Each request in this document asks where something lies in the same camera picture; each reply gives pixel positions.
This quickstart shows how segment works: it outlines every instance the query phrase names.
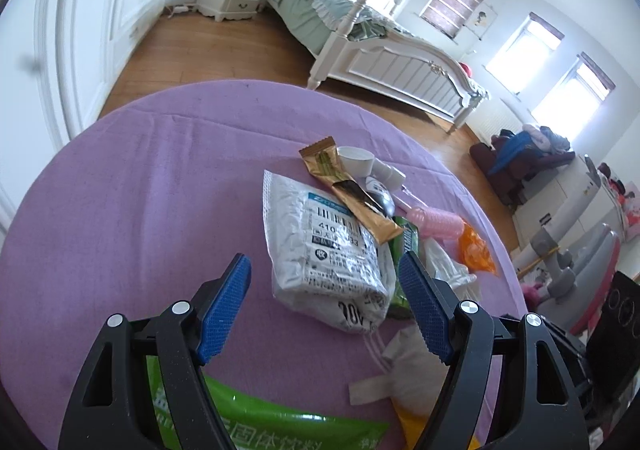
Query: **blue gripper pad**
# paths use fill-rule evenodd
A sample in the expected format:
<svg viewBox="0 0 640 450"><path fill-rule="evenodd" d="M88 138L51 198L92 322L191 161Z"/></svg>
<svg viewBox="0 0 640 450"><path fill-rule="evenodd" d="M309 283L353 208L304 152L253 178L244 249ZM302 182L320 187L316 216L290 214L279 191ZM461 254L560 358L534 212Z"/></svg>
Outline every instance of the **blue gripper pad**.
<svg viewBox="0 0 640 450"><path fill-rule="evenodd" d="M438 300L440 293L437 287L414 253L402 255L398 265L398 278L429 352L448 366L455 353L449 339L452 311L449 310L447 314L443 309L449 307L442 304L444 300Z"/></svg>
<svg viewBox="0 0 640 450"><path fill-rule="evenodd" d="M200 344L196 351L201 366L222 351L251 284L251 261L247 256L240 256L236 264L227 268L227 271L225 283L202 319Z"/></svg>

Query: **gold snack wrapper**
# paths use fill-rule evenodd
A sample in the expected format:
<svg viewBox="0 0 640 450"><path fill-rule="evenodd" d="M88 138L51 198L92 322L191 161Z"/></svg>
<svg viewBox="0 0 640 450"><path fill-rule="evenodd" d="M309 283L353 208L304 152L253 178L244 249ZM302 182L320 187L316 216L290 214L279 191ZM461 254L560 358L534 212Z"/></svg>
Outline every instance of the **gold snack wrapper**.
<svg viewBox="0 0 640 450"><path fill-rule="evenodd" d="M344 171L334 138L329 136L302 150L306 169L322 181L349 208L381 245L402 233L402 228L384 216L380 205Z"/></svg>

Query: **round table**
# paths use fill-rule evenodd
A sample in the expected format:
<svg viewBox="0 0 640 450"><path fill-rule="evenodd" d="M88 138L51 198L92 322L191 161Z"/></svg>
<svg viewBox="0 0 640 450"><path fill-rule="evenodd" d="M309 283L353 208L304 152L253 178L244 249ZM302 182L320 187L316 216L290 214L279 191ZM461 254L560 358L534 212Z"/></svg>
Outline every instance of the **round table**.
<svg viewBox="0 0 640 450"><path fill-rule="evenodd" d="M478 275L482 306L524 314L508 254L478 204L390 123L285 84L180 86L110 113L65 146L27 193L2 249L0 379L48 448L57 446L72 387L106 318L159 314L221 276L238 251L251 258L252 284L225 349L205 371L278 404L386 420L380 449L402 447L390 402L351 407L347 384L382 373L380 351L406 323L350 335L289 311L271 294L263 171L320 187L298 150L327 135L398 166L428 204L471 223L500 269L498 277ZM481 433L490 415L485 408Z"/></svg>

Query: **pink trim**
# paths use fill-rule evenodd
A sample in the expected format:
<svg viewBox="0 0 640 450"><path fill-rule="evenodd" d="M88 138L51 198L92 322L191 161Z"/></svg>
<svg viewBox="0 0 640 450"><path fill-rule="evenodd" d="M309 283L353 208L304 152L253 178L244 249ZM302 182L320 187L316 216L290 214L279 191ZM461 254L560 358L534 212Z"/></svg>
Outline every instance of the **pink trim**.
<svg viewBox="0 0 640 450"><path fill-rule="evenodd" d="M574 336L578 336L583 332L591 317L596 314L596 312L600 309L602 304L604 304L604 300L607 297L607 292L609 292L609 287L611 286L611 281L613 280L613 274L616 272L616 264L618 263L618 257L620 256L620 239L616 236L616 243L613 245L613 253L611 255L611 259L609 260L609 265L607 266L607 273L605 273L605 277L600 283L600 287L596 291L593 300L589 304L587 311L581 316L581 318L575 322L575 325L571 327L570 332Z"/></svg>

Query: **wall picture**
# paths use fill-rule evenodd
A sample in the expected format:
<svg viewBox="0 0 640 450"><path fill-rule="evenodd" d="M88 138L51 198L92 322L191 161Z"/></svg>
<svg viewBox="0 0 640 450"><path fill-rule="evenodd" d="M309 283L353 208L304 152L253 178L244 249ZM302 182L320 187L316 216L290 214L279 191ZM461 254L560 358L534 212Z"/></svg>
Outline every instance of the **wall picture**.
<svg viewBox="0 0 640 450"><path fill-rule="evenodd" d="M494 23L496 17L495 11L487 4L480 4L469 20L466 21L465 26L478 38L482 38L487 29Z"/></svg>

